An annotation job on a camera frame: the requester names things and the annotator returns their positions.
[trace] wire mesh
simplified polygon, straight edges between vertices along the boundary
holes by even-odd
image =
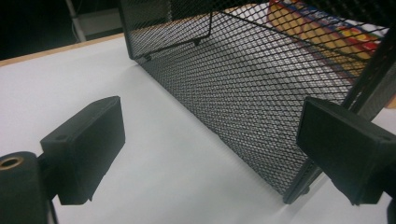
[[[130,57],[282,195],[307,159],[304,98],[344,101],[394,21],[383,6],[395,4],[120,1]]]

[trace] black bracket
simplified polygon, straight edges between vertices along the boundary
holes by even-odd
[[[297,145],[352,204],[396,199],[396,136],[340,105],[307,97]]]
[[[120,97],[86,106],[41,140],[44,153],[0,158],[0,223],[57,223],[51,200],[92,199],[125,143]]]

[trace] white table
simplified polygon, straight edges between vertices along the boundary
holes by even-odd
[[[351,206],[326,177],[293,205],[127,56],[123,38],[0,67],[1,155],[39,141],[85,105],[121,98],[126,144],[93,195],[60,223],[386,223],[389,196]],[[377,123],[396,133],[396,110]]]

